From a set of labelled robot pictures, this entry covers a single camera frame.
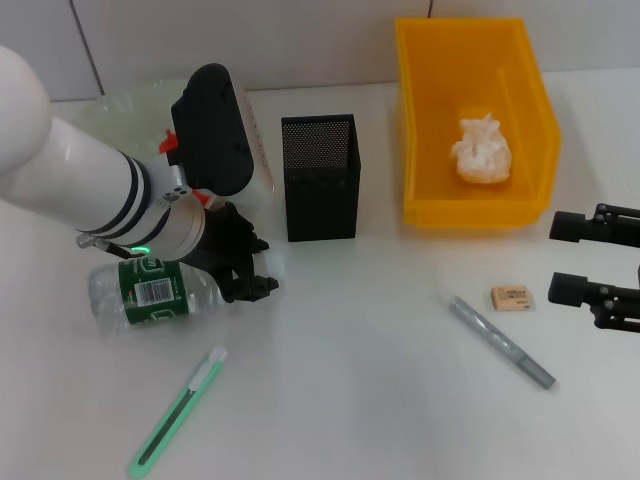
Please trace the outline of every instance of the pen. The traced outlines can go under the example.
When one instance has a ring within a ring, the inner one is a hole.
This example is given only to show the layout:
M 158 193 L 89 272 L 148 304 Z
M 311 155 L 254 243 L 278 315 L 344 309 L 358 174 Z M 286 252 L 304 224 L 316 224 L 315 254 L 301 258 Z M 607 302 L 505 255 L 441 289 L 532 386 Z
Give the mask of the pen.
M 153 433 L 129 465 L 129 475 L 144 477 L 171 441 L 180 426 L 198 403 L 209 384 L 216 378 L 227 358 L 223 347 L 215 347 L 204 359 L 189 384 L 178 396 L 173 406 L 158 423 Z
M 538 365 L 529 355 L 504 333 L 498 330 L 489 320 L 476 312 L 471 305 L 454 296 L 449 304 L 449 310 L 464 323 L 478 332 L 487 343 L 498 350 L 516 367 L 522 370 L 545 389 L 551 388 L 556 379 L 544 368 Z

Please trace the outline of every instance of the white wall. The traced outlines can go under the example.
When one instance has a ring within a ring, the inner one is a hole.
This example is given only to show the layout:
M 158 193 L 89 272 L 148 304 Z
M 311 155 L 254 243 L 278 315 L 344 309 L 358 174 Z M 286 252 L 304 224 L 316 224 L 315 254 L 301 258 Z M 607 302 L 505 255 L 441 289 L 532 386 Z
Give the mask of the white wall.
M 428 8 L 428 0 L 75 4 L 107 91 L 212 61 L 248 88 L 395 80 L 393 19 Z M 637 0 L 435 0 L 434 16 L 522 16 L 544 70 L 640 66 Z
M 68 0 L 2 0 L 0 45 L 22 55 L 55 100 L 100 94 Z

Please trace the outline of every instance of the yellow plastic bin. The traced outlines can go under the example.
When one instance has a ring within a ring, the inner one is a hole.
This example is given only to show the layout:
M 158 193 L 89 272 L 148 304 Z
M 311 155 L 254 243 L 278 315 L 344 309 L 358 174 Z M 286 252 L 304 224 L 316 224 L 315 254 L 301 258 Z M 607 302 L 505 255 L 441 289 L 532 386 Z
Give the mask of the yellow plastic bin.
M 404 219 L 426 228 L 513 228 L 549 207 L 560 130 L 521 19 L 396 20 Z M 491 112 L 513 161 L 503 183 L 467 183 L 452 145 Z

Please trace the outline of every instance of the white tabletop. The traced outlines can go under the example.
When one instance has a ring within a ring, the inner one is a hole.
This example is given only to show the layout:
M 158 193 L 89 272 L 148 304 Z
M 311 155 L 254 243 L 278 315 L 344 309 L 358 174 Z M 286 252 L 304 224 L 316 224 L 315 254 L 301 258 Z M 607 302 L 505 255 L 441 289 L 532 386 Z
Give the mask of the white tabletop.
M 640 207 L 640 70 L 545 76 L 564 137 L 553 210 Z M 276 185 L 254 219 L 282 287 L 204 320 L 108 341 L 86 276 L 115 261 L 0 204 L 0 477 L 114 480 L 213 345 L 227 366 L 149 478 L 637 479 L 640 335 L 551 305 L 554 271 L 637 286 L 631 248 L 547 239 L 552 211 L 511 233 L 406 228 L 396 86 L 252 93 Z M 77 104 L 56 105 L 69 118 Z M 280 118 L 353 113 L 362 175 L 355 240 L 288 244 Z M 491 286 L 535 309 L 494 313 Z M 557 378 L 544 391 L 433 300 L 453 289 Z

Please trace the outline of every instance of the green utility knife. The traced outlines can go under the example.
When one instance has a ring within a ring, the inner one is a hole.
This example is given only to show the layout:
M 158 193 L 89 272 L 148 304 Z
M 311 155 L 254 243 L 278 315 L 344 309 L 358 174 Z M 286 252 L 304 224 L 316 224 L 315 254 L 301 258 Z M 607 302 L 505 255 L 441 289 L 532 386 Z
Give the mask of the green utility knife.
M 215 347 L 204 359 L 198 371 L 189 381 L 189 385 L 178 396 L 178 399 L 166 413 L 162 421 L 156 426 L 149 440 L 129 465 L 129 475 L 142 478 L 156 460 L 162 455 L 167 444 L 171 441 L 180 426 L 195 407 L 196 403 L 216 378 L 227 358 L 227 351 L 223 347 Z

